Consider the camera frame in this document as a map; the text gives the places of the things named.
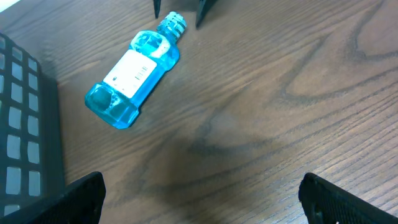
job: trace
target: black object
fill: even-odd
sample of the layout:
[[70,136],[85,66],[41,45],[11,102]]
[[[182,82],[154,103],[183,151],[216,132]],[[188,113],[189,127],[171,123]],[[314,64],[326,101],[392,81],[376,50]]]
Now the black object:
[[309,224],[398,223],[398,218],[312,173],[305,174],[298,199]]
[[[155,9],[156,19],[159,17],[160,2],[161,2],[161,0],[154,0],[154,9]],[[197,22],[196,22],[197,28],[200,26],[201,22],[205,18],[205,15],[209,11],[209,9],[214,5],[215,2],[216,2],[216,0],[199,0],[199,6],[198,6],[198,10],[197,10]]]
[[0,33],[0,218],[65,189],[58,90]]
[[16,211],[0,219],[0,223],[97,224],[105,193],[102,174],[93,172],[70,184],[64,192]]

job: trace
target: tabletop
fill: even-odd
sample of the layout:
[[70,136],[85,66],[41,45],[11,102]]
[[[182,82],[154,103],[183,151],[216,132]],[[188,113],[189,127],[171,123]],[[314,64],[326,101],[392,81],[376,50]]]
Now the tabletop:
[[[101,223],[306,223],[313,172],[398,215],[398,2],[22,0],[0,29],[58,80],[67,182],[94,170]],[[84,104],[170,11],[181,58],[129,129]]]

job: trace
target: grid pattern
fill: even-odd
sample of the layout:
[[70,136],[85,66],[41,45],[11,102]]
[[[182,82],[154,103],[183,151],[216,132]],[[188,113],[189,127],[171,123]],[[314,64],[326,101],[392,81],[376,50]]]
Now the grid pattern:
[[0,35],[0,217],[42,195],[37,62]]

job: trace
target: blue liquid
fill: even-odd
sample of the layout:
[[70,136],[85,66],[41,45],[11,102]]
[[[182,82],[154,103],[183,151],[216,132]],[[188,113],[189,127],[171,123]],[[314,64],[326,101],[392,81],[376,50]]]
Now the blue liquid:
[[132,97],[128,98],[126,96],[128,94],[123,94],[102,81],[96,83],[86,94],[86,106],[115,128],[130,127],[139,115],[141,104],[164,73],[172,69],[180,58],[176,42],[185,28],[182,29],[185,21],[182,21],[183,24],[180,23],[181,21],[178,22],[178,24],[175,22],[175,15],[170,13],[158,26],[157,32],[140,31],[130,43],[129,51],[139,52],[156,63],[156,67]]

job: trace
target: bottle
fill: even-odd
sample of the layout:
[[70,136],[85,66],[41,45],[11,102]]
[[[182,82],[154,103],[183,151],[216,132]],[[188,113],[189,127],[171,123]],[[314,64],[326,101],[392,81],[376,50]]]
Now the bottle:
[[157,32],[140,31],[105,79],[86,94],[86,106],[115,128],[130,127],[156,83],[180,58],[176,43],[186,27],[184,18],[171,12]]

